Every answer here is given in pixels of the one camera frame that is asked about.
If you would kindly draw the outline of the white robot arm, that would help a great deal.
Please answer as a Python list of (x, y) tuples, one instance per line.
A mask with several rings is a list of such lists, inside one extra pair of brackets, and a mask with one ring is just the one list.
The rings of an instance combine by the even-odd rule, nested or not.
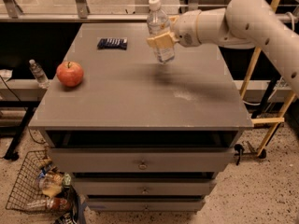
[(265, 0), (231, 0), (226, 8), (194, 10), (170, 19), (170, 29), (147, 39), (150, 47), (202, 44), (260, 48), (299, 96), (299, 35), (279, 20)]

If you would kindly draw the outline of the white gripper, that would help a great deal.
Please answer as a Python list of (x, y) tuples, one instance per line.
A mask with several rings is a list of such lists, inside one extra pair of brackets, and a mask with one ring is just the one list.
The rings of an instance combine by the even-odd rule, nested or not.
[(169, 16), (174, 32), (165, 32), (152, 35), (147, 38), (148, 45), (155, 54), (174, 54), (174, 46), (177, 42), (183, 47), (198, 47), (201, 45), (197, 35), (197, 22), (200, 10), (193, 10), (182, 15)]

